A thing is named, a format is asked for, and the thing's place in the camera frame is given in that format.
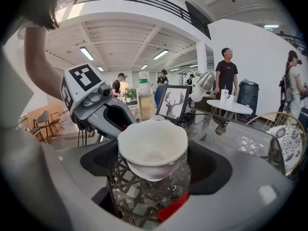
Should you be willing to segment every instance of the backpack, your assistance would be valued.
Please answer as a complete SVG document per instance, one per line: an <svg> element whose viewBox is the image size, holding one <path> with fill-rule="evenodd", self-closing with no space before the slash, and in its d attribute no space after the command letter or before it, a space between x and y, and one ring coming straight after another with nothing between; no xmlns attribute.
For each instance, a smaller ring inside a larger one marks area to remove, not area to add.
<svg viewBox="0 0 308 231"><path fill-rule="evenodd" d="M281 87L281 103L290 103L292 101L293 95L292 95L292 89L289 79L289 71L290 68L287 70L286 75L282 77L282 80L280 81L279 86Z"/></svg>

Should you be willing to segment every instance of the picture frame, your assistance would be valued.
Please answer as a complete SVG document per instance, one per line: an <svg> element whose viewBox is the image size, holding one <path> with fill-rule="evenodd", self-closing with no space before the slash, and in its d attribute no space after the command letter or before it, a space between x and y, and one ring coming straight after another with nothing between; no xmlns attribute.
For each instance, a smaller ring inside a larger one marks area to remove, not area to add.
<svg viewBox="0 0 308 231"><path fill-rule="evenodd" d="M188 87L166 85L156 115L161 115L171 122L180 122L185 113L188 96Z"/></svg>

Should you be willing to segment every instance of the red object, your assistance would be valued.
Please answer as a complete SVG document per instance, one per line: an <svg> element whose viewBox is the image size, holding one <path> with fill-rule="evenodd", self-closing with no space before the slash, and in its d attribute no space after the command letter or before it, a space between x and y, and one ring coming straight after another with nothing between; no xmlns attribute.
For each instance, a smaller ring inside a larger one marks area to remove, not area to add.
<svg viewBox="0 0 308 231"><path fill-rule="evenodd" d="M174 201L172 204L163 208L158 212L158 216L162 221L166 221L172 216L188 199L188 191L186 191L180 198Z"/></svg>

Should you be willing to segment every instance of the patterned cushion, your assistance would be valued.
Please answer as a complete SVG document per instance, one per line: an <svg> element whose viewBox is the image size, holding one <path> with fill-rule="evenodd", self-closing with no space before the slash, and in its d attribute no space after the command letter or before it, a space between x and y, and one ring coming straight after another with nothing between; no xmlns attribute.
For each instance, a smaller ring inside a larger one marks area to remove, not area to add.
<svg viewBox="0 0 308 231"><path fill-rule="evenodd" d="M287 173L296 165L302 154L303 146L300 133L287 125L273 127L267 133L278 139L284 159L285 172Z"/></svg>

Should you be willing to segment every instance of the black trash bin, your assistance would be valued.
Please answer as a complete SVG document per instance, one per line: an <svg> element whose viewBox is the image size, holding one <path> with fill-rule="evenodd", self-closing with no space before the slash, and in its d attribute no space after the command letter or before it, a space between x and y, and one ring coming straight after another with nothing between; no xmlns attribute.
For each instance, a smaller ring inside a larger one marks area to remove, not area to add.
<svg viewBox="0 0 308 231"><path fill-rule="evenodd" d="M256 116L258 103L259 85L252 81L241 81L240 92L237 103L250 107L253 112L250 115L240 115L242 118L250 120Z"/></svg>

